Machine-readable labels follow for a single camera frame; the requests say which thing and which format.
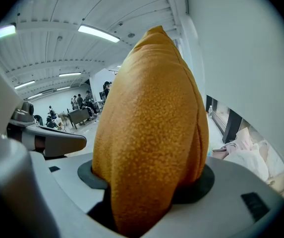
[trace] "ceiling light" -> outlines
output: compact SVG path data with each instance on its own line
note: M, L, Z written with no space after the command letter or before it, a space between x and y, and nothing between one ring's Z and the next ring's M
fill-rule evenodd
M15 33L14 25L4 26L0 28L0 38L14 33Z
M80 75L80 74L81 74L81 72L64 73L64 74L59 74L59 77L76 76L76 75Z
M92 35L107 39L107 40L112 41L112 42L118 42L120 40L120 38L118 38L117 36L114 36L112 34L105 32L105 31L99 30L99 29L94 28L92 26L87 26L87 25L83 25L83 24L80 25L78 31L82 32L82 33L86 33L86 34L92 34Z
M70 86L59 88L57 89L57 91L62 90L62 89L67 89L67 88L70 88Z
M37 97L37 96L40 96L40 95L42 95L42 93L36 94L36 95L34 95L34 96L32 96L32 97L29 97L29 99L33 99L33 98L35 98L35 97Z
M30 85L30 84L33 84L33 83L35 83L34 80L29 81L29 82L26 82L26 83L21 84L21 85L17 85L17 86L15 86L15 89L18 89L18 88L21 88L21 87L23 87L23 86L25 86L25 85Z

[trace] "white ceiling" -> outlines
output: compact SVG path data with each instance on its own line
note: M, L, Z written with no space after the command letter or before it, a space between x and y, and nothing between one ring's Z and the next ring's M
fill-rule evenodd
M0 67L13 86L36 81L17 90L22 98L47 89L79 86L90 72L116 68L154 26L176 32L168 0L19 0L0 27L13 22L16 33L0 38ZM107 31L120 41L80 33L80 24ZM135 36L128 38L129 33ZM76 71L82 74L58 76Z

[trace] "orange cushion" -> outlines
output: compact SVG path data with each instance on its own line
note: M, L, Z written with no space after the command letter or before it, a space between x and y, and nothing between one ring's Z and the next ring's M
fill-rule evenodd
M111 187L120 234L139 237L194 182L208 150L208 123L194 77L161 26L143 36L119 70L101 114L93 172Z

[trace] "bottle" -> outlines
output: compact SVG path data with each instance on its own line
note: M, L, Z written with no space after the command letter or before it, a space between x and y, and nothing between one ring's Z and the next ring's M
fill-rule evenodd
M209 115L209 117L212 116L212 106L209 107L208 115Z

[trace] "orange pillow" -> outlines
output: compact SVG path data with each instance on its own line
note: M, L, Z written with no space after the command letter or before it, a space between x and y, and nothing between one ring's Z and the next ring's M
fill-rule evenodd
M161 26L123 62L101 114L93 172L111 188L117 231L147 232L176 189L200 177L208 124L194 77Z

